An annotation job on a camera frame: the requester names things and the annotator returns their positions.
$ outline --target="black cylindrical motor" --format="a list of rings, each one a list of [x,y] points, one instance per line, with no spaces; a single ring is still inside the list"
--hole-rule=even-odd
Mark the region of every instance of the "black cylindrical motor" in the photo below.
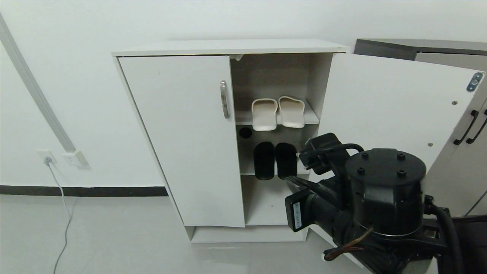
[[[404,236],[423,223],[426,165],[396,149],[372,149],[345,164],[352,190],[352,214],[374,233]]]

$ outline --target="black slipper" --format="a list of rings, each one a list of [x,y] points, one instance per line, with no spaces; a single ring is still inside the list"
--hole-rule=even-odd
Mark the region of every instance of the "black slipper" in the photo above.
[[[270,180],[274,177],[274,145],[271,142],[258,144],[254,149],[255,177]]]
[[[288,143],[279,143],[276,146],[277,175],[281,179],[287,176],[298,175],[298,161],[296,148]]]

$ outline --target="white wall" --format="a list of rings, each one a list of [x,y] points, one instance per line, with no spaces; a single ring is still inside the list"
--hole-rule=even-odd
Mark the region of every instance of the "white wall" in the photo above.
[[[91,169],[59,145],[1,55],[1,184],[53,185],[35,149],[50,149],[62,184],[164,185],[110,51],[164,39],[357,38],[487,42],[487,1],[2,0],[10,31],[52,109]]]

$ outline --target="electrical outlet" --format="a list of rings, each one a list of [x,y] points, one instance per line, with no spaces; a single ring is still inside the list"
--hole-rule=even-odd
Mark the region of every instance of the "electrical outlet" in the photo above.
[[[75,152],[66,152],[62,156],[70,166],[86,166],[88,165],[85,157],[81,151],[76,150]]]
[[[45,149],[37,149],[36,152],[42,158],[42,162],[44,162],[44,158],[50,157],[51,160],[53,161],[52,163],[54,164],[57,163],[51,151]]]

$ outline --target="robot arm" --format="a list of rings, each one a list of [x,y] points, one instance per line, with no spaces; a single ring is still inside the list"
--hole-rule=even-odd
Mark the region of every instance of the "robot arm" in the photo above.
[[[350,156],[347,149],[359,153]],[[296,232],[317,224],[338,245],[324,251],[324,260],[350,252],[373,273],[389,274],[449,253],[463,273],[448,210],[424,194],[426,165],[419,158],[396,149],[364,151],[332,133],[309,140],[298,156],[316,174],[334,174],[318,183],[286,178],[293,192],[285,199],[289,227]]]

